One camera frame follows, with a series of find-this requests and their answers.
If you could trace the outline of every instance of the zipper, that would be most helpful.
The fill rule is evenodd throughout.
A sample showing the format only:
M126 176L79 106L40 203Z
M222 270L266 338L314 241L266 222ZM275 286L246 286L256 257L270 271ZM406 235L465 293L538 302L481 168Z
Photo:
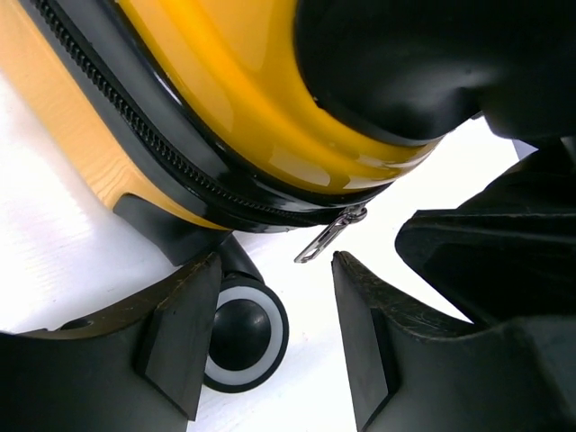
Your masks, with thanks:
M306 264L320 253L350 225L363 221L368 210L365 204L346 207L304 250L294 259L296 264Z
M237 211L249 211L251 213L248 215L249 218L256 216L266 221L266 223L284 225L288 221L287 224L295 223L297 226L315 226L326 223L328 211L322 214L305 216L294 211L279 210L225 190L219 184L213 182L206 174L180 155L172 145L165 142L163 138L149 127L142 116L131 108L125 98L122 97L106 79L102 71L86 55L47 0L31 0L31 2L68 55L130 125L130 128L138 135L147 149L165 167L175 170L187 180L189 184L184 185L186 188L200 194L203 199L208 198L211 202L214 200L219 202L219 204L215 205L233 207ZM269 222L271 218L276 219L274 222Z

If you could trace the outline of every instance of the black plastic part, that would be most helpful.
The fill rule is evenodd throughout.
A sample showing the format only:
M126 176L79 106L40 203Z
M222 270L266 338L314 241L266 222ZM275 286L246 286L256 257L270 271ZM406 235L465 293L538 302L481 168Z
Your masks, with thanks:
M270 336L270 319L257 303L229 301L216 310L209 354L221 368L242 371L262 358Z
M404 146L482 111L500 136L576 134L576 3L300 0L295 45L319 107Z
M211 389L217 392L224 392L224 393L240 393L240 392L247 392L252 389L255 389L260 384L267 381L273 374L276 372L280 363L284 360L284 355L286 354L286 349L288 348L288 339L290 336L290 324L288 321L288 315L286 314L286 309L282 304L282 301L278 298L276 293L268 288L263 283L260 283L258 280L253 279L251 277L243 277L243 276L232 276L228 277L222 282L221 292L223 293L226 290L238 287L238 286L249 286L252 288L256 288L261 293L264 293L268 298L270 298L278 312L280 313L280 317L283 324L283 333L282 333L282 344L280 349L276 355L275 360L272 362L270 367L268 367L264 373L260 374L254 381L248 382L246 384L241 385L229 385L222 382L218 382L212 379L207 374L204 376L204 384L206 384Z
M212 255L60 330L0 334L0 430L186 431L220 284Z
M340 303L351 296L362 321L378 312L385 327L374 321L373 328L359 325L357 330L371 344L374 333L379 344L388 343L387 360L398 365L400 385L394 394L381 378L353 385L374 351L364 352L363 361L362 352L349 351L345 342L358 430L576 430L573 316L516 318L480 331L394 289L349 254L336 254L333 268L337 293L344 294L337 295L341 321L357 325L342 314L346 305ZM343 327L345 341L349 334ZM384 375L389 383L393 374L381 369L377 377Z
M471 320L576 313L576 175L559 144L456 210L418 211L400 256Z
M563 137L560 139L566 153L568 153L569 158L571 159L572 163L575 165L576 169L576 135L571 137Z
M22 1L130 158L194 214L231 229L282 231L330 223L382 190L309 193L251 166L178 95L114 1Z
M214 250L232 235L231 231L194 225L130 194L124 195L116 203L114 213L158 246L174 266L181 266L203 252L208 253ZM221 247L220 256L226 257L221 258L222 262L228 263L236 258L239 262L248 263L245 266L252 265L256 274L259 275L256 267L238 243L233 245L228 242L227 244L234 247L234 250L228 251L225 247Z
M234 236L226 237L217 250L222 262L222 274L224 277L242 275L256 279L261 284L264 283L264 278L254 265L254 262L252 262Z

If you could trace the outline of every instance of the textured yellow surface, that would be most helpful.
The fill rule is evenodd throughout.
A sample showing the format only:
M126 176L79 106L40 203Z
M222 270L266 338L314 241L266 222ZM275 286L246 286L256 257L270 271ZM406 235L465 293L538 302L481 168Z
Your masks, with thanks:
M136 168L16 1L0 2L0 40L0 69L104 205L135 194L186 221L221 229L172 201Z

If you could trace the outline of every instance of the zipper pull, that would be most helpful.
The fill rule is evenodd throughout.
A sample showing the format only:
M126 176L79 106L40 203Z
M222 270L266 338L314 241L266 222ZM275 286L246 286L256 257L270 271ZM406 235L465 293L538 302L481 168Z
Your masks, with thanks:
M295 259L294 263L306 264L328 247L349 225L358 223L366 217L365 204L346 207Z

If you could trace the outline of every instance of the black zipper trim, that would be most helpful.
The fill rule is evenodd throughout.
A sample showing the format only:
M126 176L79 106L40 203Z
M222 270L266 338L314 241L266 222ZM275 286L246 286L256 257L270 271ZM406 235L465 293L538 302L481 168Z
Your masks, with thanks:
M179 174L178 177L184 177L184 179L188 180L187 184L184 185L186 188L199 194L203 199L207 198L211 202L217 201L215 205L225 205L239 213L249 211L249 214L243 215L247 217L247 219L257 218L258 221L265 221L265 223L274 225L314 226L329 223L331 219L336 217L334 210L316 212L316 214L311 214L310 216L303 216L302 213L275 209L258 202L250 201L246 197L230 192L213 182L211 178L196 166L190 164L177 150L165 142L163 138L148 125L142 116L131 108L126 99L122 97L120 92L104 77L101 70L86 55L85 51L67 30L65 24L60 20L47 0L30 1L49 26L60 45L62 45L83 73L130 125L130 128L138 135L140 141L145 144L148 151L150 151L156 159L160 160L164 166L175 170Z

